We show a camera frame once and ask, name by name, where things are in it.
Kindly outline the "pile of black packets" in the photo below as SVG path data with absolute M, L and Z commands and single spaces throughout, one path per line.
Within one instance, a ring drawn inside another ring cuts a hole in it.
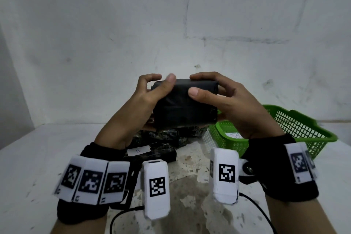
M 160 132 L 141 130 L 133 137 L 127 149 L 149 145 L 151 152 L 134 157 L 128 157 L 126 152 L 123 160 L 129 162 L 150 160 L 163 160 L 167 163 L 174 162 L 177 159 L 176 149 L 186 146 L 195 139 L 202 138 L 207 129 L 208 126 L 184 127 Z

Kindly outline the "left white marker tag strip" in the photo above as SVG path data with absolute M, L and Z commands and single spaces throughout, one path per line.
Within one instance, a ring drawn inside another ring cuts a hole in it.
M 130 162 L 107 161 L 74 155 L 53 191 L 66 201 L 87 205 L 122 202 Z

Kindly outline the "black left wrist band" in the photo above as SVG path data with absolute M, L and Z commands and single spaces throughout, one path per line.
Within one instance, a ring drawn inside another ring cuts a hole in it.
M 126 149 L 113 149 L 97 145 L 92 142 L 87 145 L 79 156 L 107 161 L 123 161 Z M 66 202 L 59 199 L 57 217 L 64 224 L 78 224 L 87 220 L 94 220 L 107 214 L 110 204 L 87 205 Z

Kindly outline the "person's right hand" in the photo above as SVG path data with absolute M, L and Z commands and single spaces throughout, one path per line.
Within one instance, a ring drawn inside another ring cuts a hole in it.
M 285 133 L 263 105 L 239 82 L 218 72 L 200 72 L 191 80 L 213 80 L 219 83 L 218 95 L 223 96 L 223 111 L 218 121 L 232 122 L 246 139 L 283 136 Z

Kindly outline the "person's left hand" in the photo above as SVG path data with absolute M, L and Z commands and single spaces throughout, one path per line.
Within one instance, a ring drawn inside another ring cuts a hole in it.
M 155 131 L 150 118 L 155 105 L 152 104 L 152 90 L 147 83 L 161 80 L 162 75 L 151 73 L 138 79 L 134 94 L 103 126 L 94 140 L 99 146 L 125 149 L 140 130 Z

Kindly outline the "black packet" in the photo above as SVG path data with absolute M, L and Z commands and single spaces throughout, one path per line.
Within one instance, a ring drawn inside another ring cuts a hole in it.
M 157 131 L 213 125 L 217 122 L 215 106 L 199 103 L 188 95 L 191 87 L 218 94 L 219 83 L 212 80 L 176 79 L 172 91 L 160 99 L 154 110 L 154 127 Z

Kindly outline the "right white marker tag strip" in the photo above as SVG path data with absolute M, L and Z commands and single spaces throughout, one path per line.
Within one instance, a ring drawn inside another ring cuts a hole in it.
M 296 184 L 315 181 L 318 171 L 305 142 L 284 144 Z

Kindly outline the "black right wrist band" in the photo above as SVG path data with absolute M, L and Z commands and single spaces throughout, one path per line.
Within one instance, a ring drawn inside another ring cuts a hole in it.
M 242 159 L 248 160 L 266 195 L 283 202 L 305 202 L 319 196 L 316 181 L 296 184 L 284 144 L 297 143 L 290 134 L 250 139 Z

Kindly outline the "black wrist band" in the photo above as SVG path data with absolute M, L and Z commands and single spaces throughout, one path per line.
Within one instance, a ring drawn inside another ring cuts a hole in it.
M 248 160 L 266 195 L 283 202 L 305 202 L 319 196 L 316 181 L 296 184 L 284 144 L 297 143 L 290 134 L 250 139 L 242 159 Z
M 107 161 L 123 161 L 126 149 L 113 149 L 97 145 L 92 142 L 87 145 L 79 156 Z M 59 199 L 57 217 L 64 224 L 78 224 L 87 220 L 94 220 L 107 214 L 110 204 L 87 205 L 66 202 Z

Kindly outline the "white marker tag strip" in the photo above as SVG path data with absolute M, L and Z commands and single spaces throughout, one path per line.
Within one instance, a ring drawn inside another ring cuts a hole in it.
M 66 201 L 87 205 L 122 202 L 130 162 L 107 161 L 74 155 L 53 191 Z
M 296 184 L 315 181 L 318 171 L 305 142 L 284 144 Z

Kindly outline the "person's right forearm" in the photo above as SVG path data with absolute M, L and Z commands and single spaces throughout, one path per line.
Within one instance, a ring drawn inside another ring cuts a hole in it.
M 265 198 L 278 234 L 337 234 L 317 199 L 283 202 L 268 195 Z

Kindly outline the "green plastic basket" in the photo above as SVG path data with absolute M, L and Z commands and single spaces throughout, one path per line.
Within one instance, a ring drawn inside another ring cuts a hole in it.
M 337 136 L 320 127 L 317 121 L 296 111 L 265 104 L 264 108 L 274 118 L 285 133 L 291 134 L 297 142 L 305 142 L 313 159 L 322 151 L 327 143 L 337 141 Z M 248 148 L 247 139 L 231 139 L 226 133 L 238 133 L 230 121 L 221 121 L 209 127 L 209 133 L 217 147 L 232 149 L 241 157 Z

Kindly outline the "person's left forearm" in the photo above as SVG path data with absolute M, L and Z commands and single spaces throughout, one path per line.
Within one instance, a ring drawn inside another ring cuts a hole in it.
M 104 234 L 106 224 L 107 214 L 101 218 L 78 224 L 64 224 L 60 220 L 56 220 L 50 234 Z

